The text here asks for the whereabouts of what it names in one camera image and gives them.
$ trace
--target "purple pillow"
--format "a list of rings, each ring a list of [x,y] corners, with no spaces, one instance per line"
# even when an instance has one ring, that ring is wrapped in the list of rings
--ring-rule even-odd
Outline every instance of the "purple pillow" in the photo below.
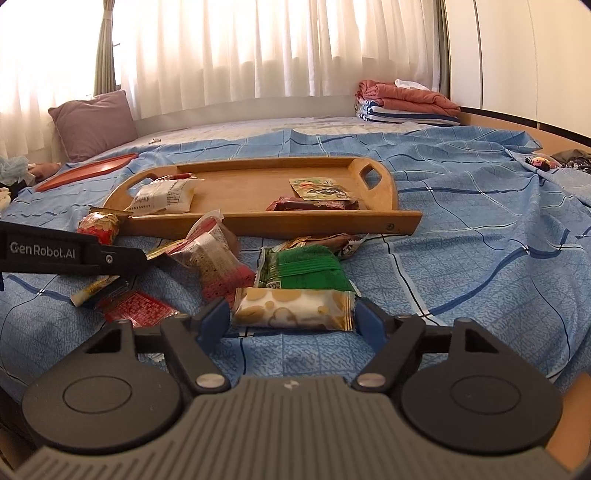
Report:
[[[88,160],[138,138],[124,90],[92,100],[71,100],[47,112],[72,162]]]

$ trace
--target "white wardrobe door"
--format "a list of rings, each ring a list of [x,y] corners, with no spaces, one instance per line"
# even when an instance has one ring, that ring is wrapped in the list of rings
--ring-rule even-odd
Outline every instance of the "white wardrobe door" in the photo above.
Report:
[[[460,106],[481,108],[480,51],[473,0],[446,0],[449,32],[450,98]]]
[[[536,119],[537,68],[528,0],[476,0],[476,6],[482,46],[482,108]]]
[[[579,0],[530,0],[539,122],[591,137],[591,11]]]

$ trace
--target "metal bolt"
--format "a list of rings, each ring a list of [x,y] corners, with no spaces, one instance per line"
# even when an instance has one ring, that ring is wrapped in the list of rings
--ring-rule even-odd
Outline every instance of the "metal bolt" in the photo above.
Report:
[[[378,388],[386,384],[386,377],[381,374],[361,374],[357,377],[357,383],[365,388]]]
[[[201,388],[219,388],[226,379],[219,374],[203,374],[197,377],[196,384]]]
[[[297,387],[300,386],[300,383],[295,381],[295,380],[289,380],[289,382],[285,382],[283,384],[283,386],[287,389],[287,390],[293,390]]]

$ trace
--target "ridged gray surface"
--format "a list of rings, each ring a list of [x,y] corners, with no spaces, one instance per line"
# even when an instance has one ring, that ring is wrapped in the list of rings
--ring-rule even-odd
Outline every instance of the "ridged gray surface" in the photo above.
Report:
[[[414,433],[386,396],[355,392],[341,377],[242,377],[229,392],[195,399],[175,427],[143,447],[102,457],[43,448],[16,478],[561,480],[567,473],[541,448],[504,458],[449,452]]]

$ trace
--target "blue blanket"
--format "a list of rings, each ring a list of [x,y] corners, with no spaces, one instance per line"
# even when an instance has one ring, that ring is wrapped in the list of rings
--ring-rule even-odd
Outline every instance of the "blue blanket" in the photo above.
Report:
[[[24,190],[3,219],[73,231],[89,205],[101,205],[122,181],[153,166],[288,155],[372,157],[392,172],[401,208],[420,210],[423,219],[413,236],[373,236],[343,262],[361,293],[388,312],[418,313],[432,325],[472,317],[564,389],[591,363],[591,215],[580,201],[585,195],[575,196],[553,176],[521,163],[538,147],[525,133],[478,127],[316,136],[284,130],[236,141],[152,145],[111,174],[45,193]],[[144,249],[159,242],[118,240]],[[241,259],[256,268],[261,247],[276,243],[242,238]],[[19,399],[27,384],[98,331],[103,319],[69,303],[89,278],[4,276],[0,386]],[[136,278],[135,287],[190,314],[203,304],[197,278],[168,258]],[[351,379],[371,356],[354,332],[248,330],[228,332],[212,354],[233,382],[242,374]]]

